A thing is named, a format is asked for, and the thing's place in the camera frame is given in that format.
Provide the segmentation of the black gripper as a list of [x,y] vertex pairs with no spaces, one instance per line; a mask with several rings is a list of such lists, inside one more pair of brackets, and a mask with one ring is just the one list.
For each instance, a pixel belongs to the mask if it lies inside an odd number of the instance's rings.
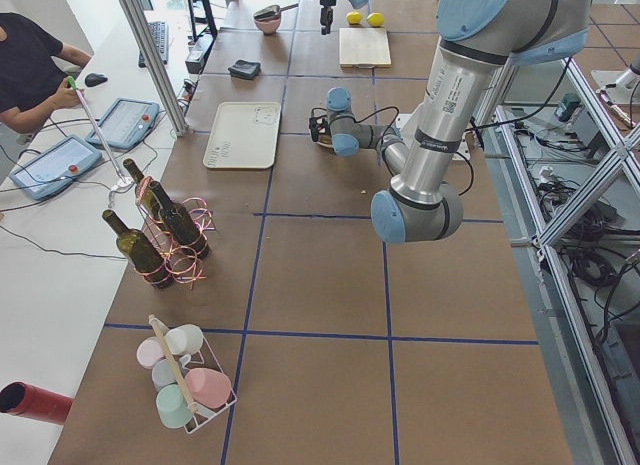
[[312,108],[308,119],[308,128],[313,142],[321,135],[330,135],[329,123],[325,108]]
[[321,5],[320,24],[321,34],[329,35],[333,23],[333,8],[337,0],[319,0]]

